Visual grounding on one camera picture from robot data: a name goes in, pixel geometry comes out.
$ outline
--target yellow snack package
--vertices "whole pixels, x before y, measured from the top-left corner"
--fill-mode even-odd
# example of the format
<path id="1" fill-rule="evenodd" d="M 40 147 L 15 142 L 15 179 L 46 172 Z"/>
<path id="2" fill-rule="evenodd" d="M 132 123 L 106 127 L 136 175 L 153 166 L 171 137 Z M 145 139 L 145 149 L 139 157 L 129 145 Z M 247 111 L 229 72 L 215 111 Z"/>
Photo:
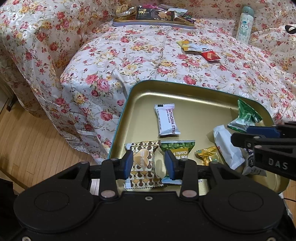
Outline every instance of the yellow snack package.
<path id="1" fill-rule="evenodd" d="M 201 149 L 195 152 L 195 156 L 200 156 L 204 165 L 208 166 L 209 162 L 217 161 L 223 164 L 223 161 L 219 155 L 218 149 L 216 146 L 211 146 L 205 149 Z"/>

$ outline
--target floral tablecloth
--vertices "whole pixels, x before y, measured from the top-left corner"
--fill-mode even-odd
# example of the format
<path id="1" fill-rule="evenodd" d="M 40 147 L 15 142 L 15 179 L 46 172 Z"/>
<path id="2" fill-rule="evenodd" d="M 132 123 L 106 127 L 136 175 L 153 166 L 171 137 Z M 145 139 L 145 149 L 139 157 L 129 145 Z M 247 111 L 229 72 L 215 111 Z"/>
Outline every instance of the floral tablecloth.
<path id="1" fill-rule="evenodd" d="M 45 112 L 73 148 L 98 162 L 106 158 L 126 94 L 146 79 L 233 93 L 260 102 L 276 122 L 296 120 L 296 37 L 284 29 L 296 21 L 292 2 L 248 2 L 255 10 L 250 45 L 233 38 L 240 0 L 160 2 L 189 9 L 195 30 L 113 27 L 109 20 L 122 3 L 9 0 L 0 8 L 1 77 L 24 108 Z M 222 59 L 186 55 L 176 43 L 181 39 L 207 45 Z"/>

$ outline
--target black snack package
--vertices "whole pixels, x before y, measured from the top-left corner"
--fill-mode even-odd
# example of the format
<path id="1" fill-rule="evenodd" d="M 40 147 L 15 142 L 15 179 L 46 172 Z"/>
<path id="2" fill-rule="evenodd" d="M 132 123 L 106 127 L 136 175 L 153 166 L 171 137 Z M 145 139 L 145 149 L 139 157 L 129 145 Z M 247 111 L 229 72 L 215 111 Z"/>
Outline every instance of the black snack package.
<path id="1" fill-rule="evenodd" d="M 153 8 L 137 7 L 136 19 L 137 20 L 162 20 L 162 21 L 174 21 L 174 11 L 162 11 Z"/>

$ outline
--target white bottle with cartoon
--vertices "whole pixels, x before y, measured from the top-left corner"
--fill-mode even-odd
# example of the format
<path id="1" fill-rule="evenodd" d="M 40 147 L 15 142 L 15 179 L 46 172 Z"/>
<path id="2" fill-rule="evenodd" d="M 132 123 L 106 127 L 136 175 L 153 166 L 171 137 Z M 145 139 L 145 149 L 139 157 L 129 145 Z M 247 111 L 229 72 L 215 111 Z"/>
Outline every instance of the white bottle with cartoon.
<path id="1" fill-rule="evenodd" d="M 237 36 L 236 36 L 237 40 L 242 41 L 245 44 L 249 43 L 253 21 L 254 21 L 254 10 L 248 6 L 244 6 L 242 8 L 242 14 L 239 20 L 239 27 L 238 27 Z"/>

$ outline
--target black strap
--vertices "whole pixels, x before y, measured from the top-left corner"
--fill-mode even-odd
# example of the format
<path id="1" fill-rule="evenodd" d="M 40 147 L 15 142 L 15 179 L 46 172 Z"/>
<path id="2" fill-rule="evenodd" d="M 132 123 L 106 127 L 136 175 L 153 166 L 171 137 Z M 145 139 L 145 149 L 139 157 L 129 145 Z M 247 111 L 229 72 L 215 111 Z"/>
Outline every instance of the black strap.
<path id="1" fill-rule="evenodd" d="M 286 25 L 285 30 L 288 34 L 296 34 L 296 27 L 293 27 L 291 25 Z"/>

